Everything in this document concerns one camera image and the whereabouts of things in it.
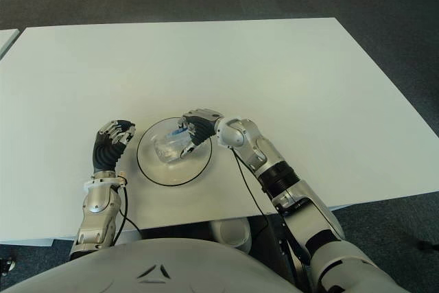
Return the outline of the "black and silver left hand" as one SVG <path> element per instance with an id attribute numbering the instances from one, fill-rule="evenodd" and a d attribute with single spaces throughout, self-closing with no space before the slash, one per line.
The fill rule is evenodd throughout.
<path id="1" fill-rule="evenodd" d="M 94 174 L 115 170 L 135 130 L 134 123 L 122 119 L 109 121 L 98 130 L 92 155 Z"/>

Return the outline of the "black and silver right hand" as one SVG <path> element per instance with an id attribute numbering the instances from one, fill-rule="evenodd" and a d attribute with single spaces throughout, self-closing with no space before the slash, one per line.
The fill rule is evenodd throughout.
<path id="1" fill-rule="evenodd" d="M 186 155 L 192 153 L 200 144 L 215 135 L 217 123 L 223 118 L 223 114 L 207 108 L 190 110 L 183 114 L 178 120 L 178 127 L 187 129 L 191 141 L 184 147 L 180 157 L 186 157 Z"/>

